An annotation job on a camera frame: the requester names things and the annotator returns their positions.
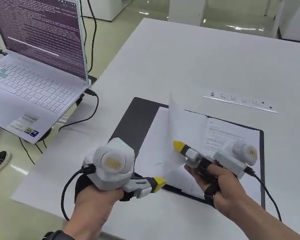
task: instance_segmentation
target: laptop keyboard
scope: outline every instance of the laptop keyboard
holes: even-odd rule
[[[0,62],[0,88],[56,114],[79,93],[21,64],[5,62]]]

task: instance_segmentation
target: black folder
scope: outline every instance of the black folder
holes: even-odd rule
[[[148,130],[155,119],[155,116],[158,112],[158,109],[160,107],[168,108],[168,105],[146,100],[143,98],[135,97],[128,109],[126,110],[125,114],[123,115],[120,123],[114,130],[111,138],[120,138],[122,139],[126,144],[128,144],[135,153],[135,158],[137,158],[140,148],[147,136]],[[240,127],[244,127],[251,130],[257,130],[260,131],[260,172],[261,172],[261,180],[264,183],[265,182],[265,151],[264,151],[264,132],[260,129],[256,129],[249,126],[244,126],[241,124],[233,123],[230,121],[225,121],[234,125],[238,125]],[[205,200],[186,194],[181,191],[181,189],[166,185],[164,187],[165,190],[171,191],[175,194],[179,194],[182,196],[185,196],[187,198],[206,203]],[[261,189],[261,206],[263,208],[266,207],[266,199],[265,199],[265,190],[260,186]]]

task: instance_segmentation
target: black strap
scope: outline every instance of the black strap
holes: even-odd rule
[[[217,192],[220,191],[220,186],[218,183],[218,179],[216,179],[205,191],[204,191],[204,199],[210,206],[215,207],[214,198]]]
[[[90,180],[90,178],[87,175],[85,174],[81,175],[76,181],[74,203],[76,203],[79,193],[81,193],[81,191],[83,191],[84,189],[86,189],[87,187],[93,184],[94,183]]]
[[[209,173],[207,171],[207,168],[211,164],[213,164],[213,163],[210,162],[208,159],[205,159],[204,157],[202,157],[202,160],[200,161],[198,168],[197,168],[198,173],[202,176],[202,178],[204,179],[204,181],[207,184],[212,184],[217,179],[217,177],[215,175],[212,175],[211,173]]]
[[[129,202],[133,197],[135,196],[135,192],[124,192],[123,198],[120,200],[120,202]]]

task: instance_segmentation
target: laptop screen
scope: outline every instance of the laptop screen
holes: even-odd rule
[[[76,3],[0,0],[0,34],[8,50],[86,80]]]

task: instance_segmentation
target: label sticker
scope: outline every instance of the label sticker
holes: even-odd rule
[[[25,133],[25,134],[30,135],[30,136],[33,137],[33,138],[35,138],[35,137],[39,134],[38,131],[32,129],[31,127],[27,127],[27,126],[24,125],[23,122],[16,121],[16,120],[13,121],[13,122],[9,125],[8,128],[17,130],[17,131],[19,131],[19,132],[23,132],[23,133]]]
[[[25,113],[22,117],[20,117],[19,121],[20,122],[24,122],[24,123],[28,123],[28,124],[34,124],[36,121],[39,120],[39,117],[34,116],[32,114],[29,113]]]
[[[30,133],[30,136],[33,137],[33,138],[35,138],[38,134],[39,134],[38,131],[33,130],[33,131]]]
[[[22,122],[19,121],[13,121],[9,128],[20,131],[20,132],[24,132],[26,130],[26,127],[22,124]]]
[[[33,129],[31,127],[27,127],[26,130],[24,130],[24,132],[28,135],[30,135],[30,133],[32,133]]]

